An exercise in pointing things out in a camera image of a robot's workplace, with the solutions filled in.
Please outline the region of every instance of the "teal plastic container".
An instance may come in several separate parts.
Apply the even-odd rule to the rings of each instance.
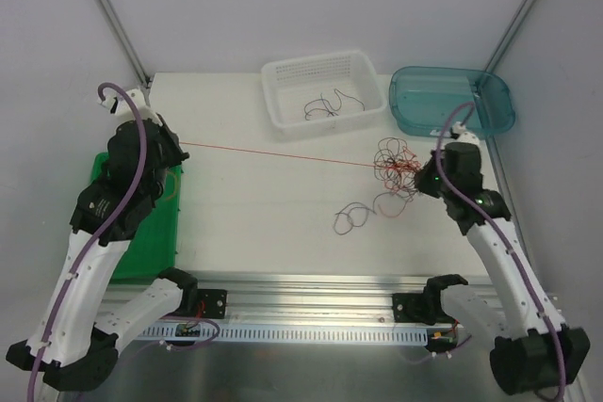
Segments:
[[[495,74],[455,68],[409,66],[389,86],[389,106],[399,129],[411,136],[436,137],[457,105],[472,102],[467,128],[485,138],[511,129],[515,112],[507,84]],[[462,121],[466,111],[455,121]]]

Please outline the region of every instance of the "white tabletop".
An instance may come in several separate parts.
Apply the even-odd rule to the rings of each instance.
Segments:
[[[380,76],[387,90],[388,76]],[[401,137],[421,162],[434,138],[409,137],[390,113],[379,126],[282,142],[275,135],[259,74],[159,73],[150,101],[189,143],[372,164],[377,143]],[[196,271],[304,275],[484,276],[477,253],[441,200],[415,197],[398,218],[370,216],[339,236],[334,213],[372,203],[383,183],[365,167],[183,145],[176,265]],[[484,186],[496,189],[485,145]]]

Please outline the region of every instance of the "black cable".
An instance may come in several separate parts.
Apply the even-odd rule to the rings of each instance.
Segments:
[[[337,212],[333,222],[333,231],[338,235],[345,235],[354,228],[362,228],[367,224],[370,214],[381,214],[389,218],[398,217],[406,208],[406,204],[417,193],[414,176],[421,169],[421,164],[416,160],[416,155],[408,149],[406,141],[401,138],[387,137],[379,141],[378,147],[379,150],[375,153],[373,160],[375,178],[383,181],[387,191],[377,195],[370,206],[353,201]],[[399,212],[390,215],[383,211],[379,205],[379,199],[385,195],[396,197],[404,202]],[[353,214],[356,211],[362,213],[359,220],[354,219]]]
[[[313,112],[325,112],[326,113],[325,118],[338,117],[339,116],[338,112],[343,107],[343,99],[341,98],[342,96],[344,98],[353,99],[355,102],[360,104],[362,106],[363,112],[366,110],[365,103],[363,103],[359,99],[354,98],[353,96],[349,96],[349,95],[345,94],[340,89],[335,88],[334,94],[337,97],[337,99],[339,100],[339,107],[337,107],[337,108],[333,107],[331,102],[328,99],[325,99],[324,96],[322,95],[322,93],[320,93],[320,97],[318,99],[315,99],[314,101],[310,101],[308,104],[306,104],[303,107],[303,113],[305,113],[305,120],[310,121],[312,119]]]

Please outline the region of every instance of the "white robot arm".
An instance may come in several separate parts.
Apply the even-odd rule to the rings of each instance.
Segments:
[[[467,106],[460,106],[450,117]],[[458,275],[428,281],[431,289],[426,286],[422,296],[430,309],[425,309],[424,302],[418,306],[419,302],[415,314],[433,323],[434,312],[439,311],[460,322],[490,350],[492,372],[505,393],[559,385],[555,400],[561,400],[562,387],[574,381],[588,353],[589,339],[583,329],[566,325],[530,267],[504,200],[498,192],[482,187],[477,137],[460,123],[451,128],[451,134],[456,140],[444,150],[443,135],[439,137],[415,185],[419,192],[444,200],[448,216],[486,267],[505,317],[477,297]]]
[[[125,102],[106,98],[106,88]],[[120,120],[107,144],[108,159],[101,175],[78,197],[65,264],[42,321],[28,340],[7,353],[9,362],[32,372],[29,400],[38,371],[59,391],[93,390],[127,345],[158,318],[196,313],[197,280],[169,268],[118,311],[97,317],[116,265],[163,193],[168,168],[188,158],[140,90],[126,93],[103,84],[99,96]]]

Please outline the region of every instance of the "wire bundle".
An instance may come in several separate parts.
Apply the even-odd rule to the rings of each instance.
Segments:
[[[375,178],[383,181],[387,190],[404,192],[411,197],[416,193],[415,173],[421,169],[421,163],[405,140],[393,137],[381,140],[373,164]]]
[[[384,217],[396,218],[404,211],[408,202],[417,193],[415,189],[415,174],[421,169],[421,163],[416,160],[416,154],[408,148],[408,143],[401,138],[387,137],[379,141],[379,150],[375,153],[373,168],[375,178],[383,181],[386,189],[373,199],[368,206],[359,201],[353,201],[335,214],[333,231],[345,235],[354,228],[363,227],[370,214],[378,213]],[[401,208],[395,214],[385,212],[380,201],[391,197],[401,201]]]

